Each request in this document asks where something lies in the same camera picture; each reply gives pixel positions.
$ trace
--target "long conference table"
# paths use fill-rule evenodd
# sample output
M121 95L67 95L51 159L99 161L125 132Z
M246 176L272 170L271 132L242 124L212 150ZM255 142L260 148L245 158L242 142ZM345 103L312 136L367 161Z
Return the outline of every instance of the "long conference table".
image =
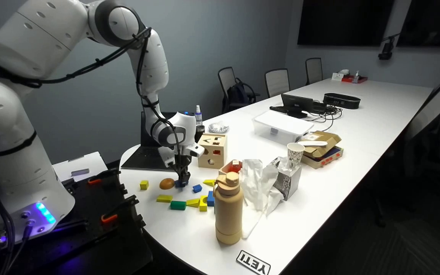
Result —
M174 200L199 197L191 193L191 187L216 177L217 171L199 168L196 159L190 167L191 183L183 191L159 188L164 177L177 177L174 173L121 170L121 182L139 199L136 211L147 223L145 231L177 258L203 274L283 272L405 130L429 96L431 87L376 81L347 84L326 80L287 93L322 101L324 93L329 92L361 98L361 107L344 109L342 118L336 119L329 130L341 136L339 147L344 148L344 156L321 170L303 167L298 191L287 202L280 203L271 216L263 217L249 238L234 246L222 246L216 238L216 217L211 208L208 213L200 213L197 208L171 211L168 203L156 202L159 194L171 194ZM228 161L260 159L267 164L278 156L286 156L286 144L258 135L254 118L278 104L281 96L274 96L205 124L206 128L211 122L229 125ZM324 130L329 125L330 122L315 124L312 130ZM127 150L121 164L136 148L138 145ZM141 180L150 180L147 191L141 191Z

